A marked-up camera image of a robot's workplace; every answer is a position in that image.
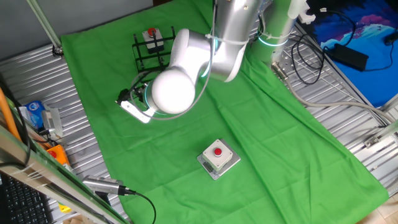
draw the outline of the black keyboard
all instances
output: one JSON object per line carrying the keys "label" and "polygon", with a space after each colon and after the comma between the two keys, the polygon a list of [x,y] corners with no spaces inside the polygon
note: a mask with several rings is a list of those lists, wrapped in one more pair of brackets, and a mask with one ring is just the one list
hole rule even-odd
{"label": "black keyboard", "polygon": [[4,174],[1,174],[1,181],[1,201],[5,208],[2,217],[5,223],[52,223],[52,216],[44,194]]}

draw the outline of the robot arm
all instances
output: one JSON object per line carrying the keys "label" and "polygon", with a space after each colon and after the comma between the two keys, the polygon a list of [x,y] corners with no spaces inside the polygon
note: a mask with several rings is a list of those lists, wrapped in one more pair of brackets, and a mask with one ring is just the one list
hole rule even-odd
{"label": "robot arm", "polygon": [[[131,109],[129,111],[123,105],[122,107],[143,123],[147,123],[155,112],[163,114],[187,112],[194,103],[195,87],[199,77],[210,76],[209,71],[212,78],[230,82],[239,71],[252,25],[264,1],[266,0],[215,1],[212,35],[188,29],[182,29],[177,34],[169,67],[144,91],[148,111],[137,116],[137,113],[131,113]],[[305,0],[275,0],[275,2],[277,3],[271,11],[265,11],[268,16],[263,15],[266,16],[266,21],[273,23],[273,26],[267,23],[270,29],[265,29],[263,35],[267,35],[266,38],[278,36],[271,38],[269,46],[261,43],[263,45],[261,47],[271,52],[265,56],[266,60],[263,60],[268,64],[278,58],[275,49],[281,48],[287,40],[300,11],[308,9],[305,7]],[[282,22],[277,22],[280,17],[283,18]]]}

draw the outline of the green backdrop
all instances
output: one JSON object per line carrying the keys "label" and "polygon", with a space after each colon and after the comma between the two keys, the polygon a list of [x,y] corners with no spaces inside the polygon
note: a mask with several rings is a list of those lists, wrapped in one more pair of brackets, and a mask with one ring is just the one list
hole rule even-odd
{"label": "green backdrop", "polygon": [[[111,177],[148,196],[157,223],[355,223],[385,202],[383,186],[250,48],[233,81],[210,80],[178,119],[142,124],[114,102],[137,75],[133,34],[158,27],[168,36],[170,26],[205,34],[211,12],[211,1],[176,0],[62,37]],[[214,181],[197,155],[218,138],[241,161]],[[144,199],[120,199],[134,223],[152,222]]]}

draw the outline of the red button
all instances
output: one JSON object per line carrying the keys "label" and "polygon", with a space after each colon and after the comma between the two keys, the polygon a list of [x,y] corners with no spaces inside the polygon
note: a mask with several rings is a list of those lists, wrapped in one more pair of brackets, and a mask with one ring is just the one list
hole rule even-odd
{"label": "red button", "polygon": [[49,153],[50,153],[50,155],[51,155],[52,157],[54,157],[54,159],[57,158],[57,153],[56,153],[56,152],[54,152],[54,151],[49,151]]}
{"label": "red button", "polygon": [[148,29],[148,34],[149,34],[150,37],[154,36],[153,33],[156,34],[156,29],[155,28],[149,28]]}
{"label": "red button", "polygon": [[221,149],[217,148],[217,149],[214,150],[214,155],[215,156],[220,156],[222,153],[223,153],[223,151]]}

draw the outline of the blue fabric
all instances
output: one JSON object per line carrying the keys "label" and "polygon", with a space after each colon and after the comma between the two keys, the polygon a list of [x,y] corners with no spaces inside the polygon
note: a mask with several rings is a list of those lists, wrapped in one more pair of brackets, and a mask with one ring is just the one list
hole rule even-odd
{"label": "blue fabric", "polygon": [[[354,39],[348,45],[369,56],[366,69],[384,68],[391,63],[392,46],[384,45],[385,36],[396,31],[398,13],[394,12],[383,0],[366,0],[361,6],[352,6],[339,10],[350,17],[357,26]],[[315,25],[315,34],[321,47],[333,48],[335,43],[345,44],[352,33],[351,24],[343,22],[339,16],[330,14]],[[360,92],[373,104],[382,106],[398,94],[398,42],[392,52],[395,62],[392,67],[373,71],[359,72],[340,63],[340,70],[354,83]]]}

